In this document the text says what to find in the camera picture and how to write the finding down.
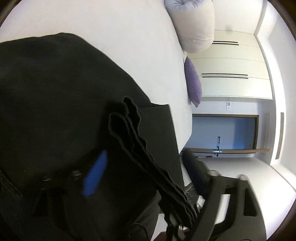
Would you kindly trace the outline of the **purple cushion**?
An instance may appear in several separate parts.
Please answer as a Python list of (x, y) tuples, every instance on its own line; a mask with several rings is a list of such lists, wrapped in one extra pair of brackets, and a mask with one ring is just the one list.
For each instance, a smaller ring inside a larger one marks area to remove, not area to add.
[(187, 85), (187, 92), (190, 101), (197, 108), (202, 100), (202, 85), (197, 74), (196, 68), (191, 59), (186, 57), (184, 63), (184, 72)]

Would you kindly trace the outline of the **black denim pants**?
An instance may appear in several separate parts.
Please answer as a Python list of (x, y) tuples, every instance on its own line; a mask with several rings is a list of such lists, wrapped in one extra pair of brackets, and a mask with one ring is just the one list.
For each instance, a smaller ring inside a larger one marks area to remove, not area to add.
[(168, 105), (80, 37), (1, 43), (1, 240), (150, 240), (192, 227)]

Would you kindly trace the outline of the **wooden framed bedroom door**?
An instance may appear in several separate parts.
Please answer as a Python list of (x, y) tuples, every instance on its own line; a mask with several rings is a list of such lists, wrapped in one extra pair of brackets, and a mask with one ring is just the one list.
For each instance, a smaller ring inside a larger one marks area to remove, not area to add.
[(192, 134), (184, 148), (216, 156), (269, 152), (257, 145), (258, 137), (258, 115), (193, 114)]

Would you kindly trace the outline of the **folded white duvet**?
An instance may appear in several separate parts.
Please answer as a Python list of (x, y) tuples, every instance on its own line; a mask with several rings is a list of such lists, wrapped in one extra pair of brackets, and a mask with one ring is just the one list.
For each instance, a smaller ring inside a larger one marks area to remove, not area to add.
[(165, 1), (182, 49), (199, 53), (214, 41), (215, 14), (212, 1)]

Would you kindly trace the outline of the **bed with white sheet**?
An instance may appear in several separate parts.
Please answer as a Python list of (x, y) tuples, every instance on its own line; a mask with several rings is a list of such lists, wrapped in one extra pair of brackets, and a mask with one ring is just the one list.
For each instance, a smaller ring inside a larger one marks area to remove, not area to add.
[(16, 185), (91, 164), (130, 96), (158, 164), (183, 185), (184, 53), (163, 1), (20, 1), (1, 25), (1, 170)]

